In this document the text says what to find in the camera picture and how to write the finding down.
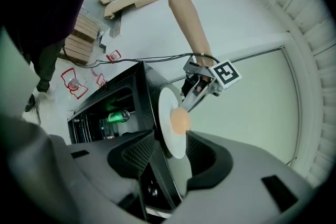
dark pants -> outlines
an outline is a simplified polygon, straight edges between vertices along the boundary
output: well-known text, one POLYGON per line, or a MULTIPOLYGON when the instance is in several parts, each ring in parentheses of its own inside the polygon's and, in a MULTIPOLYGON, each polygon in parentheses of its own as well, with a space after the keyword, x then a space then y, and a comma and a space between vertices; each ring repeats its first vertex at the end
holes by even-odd
POLYGON ((39 92, 46 92, 50 87, 52 75, 55 72, 57 57, 62 49, 64 40, 56 42, 48 47, 35 50, 32 53, 24 54, 26 61, 34 64, 36 74, 40 77, 40 82, 36 86, 39 92))

